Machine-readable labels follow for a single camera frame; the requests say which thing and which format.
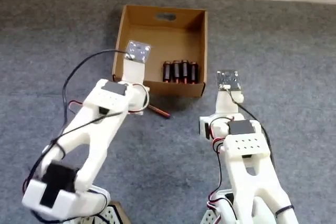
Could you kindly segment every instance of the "cardboard box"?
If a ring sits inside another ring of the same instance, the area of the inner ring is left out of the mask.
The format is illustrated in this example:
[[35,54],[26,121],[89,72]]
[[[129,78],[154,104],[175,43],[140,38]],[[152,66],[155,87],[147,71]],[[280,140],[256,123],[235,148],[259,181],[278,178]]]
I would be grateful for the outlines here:
[[[125,50],[130,40],[152,46],[145,66],[144,84],[150,93],[201,97],[207,76],[207,12],[154,6],[123,8],[116,48]],[[198,83],[162,81],[163,62],[188,60],[198,63]],[[116,53],[112,75],[120,80],[123,55]]]

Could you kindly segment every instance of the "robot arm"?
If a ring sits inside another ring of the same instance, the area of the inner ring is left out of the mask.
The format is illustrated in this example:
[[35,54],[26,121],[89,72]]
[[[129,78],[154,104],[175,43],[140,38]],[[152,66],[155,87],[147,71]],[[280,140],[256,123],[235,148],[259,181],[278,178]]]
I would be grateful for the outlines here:
[[[148,88],[142,84],[149,50],[149,45],[131,41],[130,54],[124,58],[122,81],[101,79],[97,82],[57,145],[43,158],[42,179],[29,182],[22,200],[24,206],[60,220],[93,216],[105,209],[110,194],[92,183],[126,115],[129,112],[142,114],[149,103]],[[97,118],[101,120],[90,123]],[[68,154],[81,144],[89,145],[89,156],[81,169],[59,162],[63,151]]]
[[[238,113],[237,104],[244,99],[238,72],[219,71],[217,82],[216,113],[200,118],[200,134],[222,144],[219,155],[224,158],[232,189],[217,191],[210,208],[216,209],[216,216],[224,224],[298,223],[271,162],[260,123],[245,120]],[[234,198],[233,205],[229,200],[215,200],[226,199],[229,194]]]

